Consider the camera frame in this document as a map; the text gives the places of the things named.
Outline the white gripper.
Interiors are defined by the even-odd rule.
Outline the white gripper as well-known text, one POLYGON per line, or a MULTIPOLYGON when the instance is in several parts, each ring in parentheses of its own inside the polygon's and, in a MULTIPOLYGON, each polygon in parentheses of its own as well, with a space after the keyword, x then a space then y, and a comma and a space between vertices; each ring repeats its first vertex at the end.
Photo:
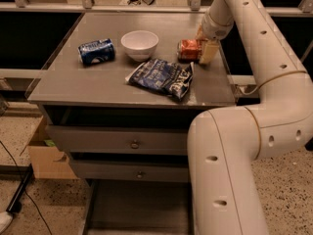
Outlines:
POLYGON ((217 40, 224 39, 233 28, 234 21, 230 20, 228 23, 218 23, 213 19, 210 10, 207 10, 202 18, 201 26, 198 27, 195 38, 202 40, 201 55, 199 63, 201 65, 209 64, 215 57, 219 42, 217 40))

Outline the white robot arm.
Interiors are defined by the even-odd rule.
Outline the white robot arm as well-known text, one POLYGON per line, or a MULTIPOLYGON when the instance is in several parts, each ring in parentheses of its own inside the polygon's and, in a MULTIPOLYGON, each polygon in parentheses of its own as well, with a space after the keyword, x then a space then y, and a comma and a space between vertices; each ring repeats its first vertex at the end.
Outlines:
POLYGON ((202 33, 235 23, 259 92, 255 105, 205 111, 187 141, 195 235, 269 235, 251 163, 305 145, 313 82, 260 0, 214 0, 202 33))

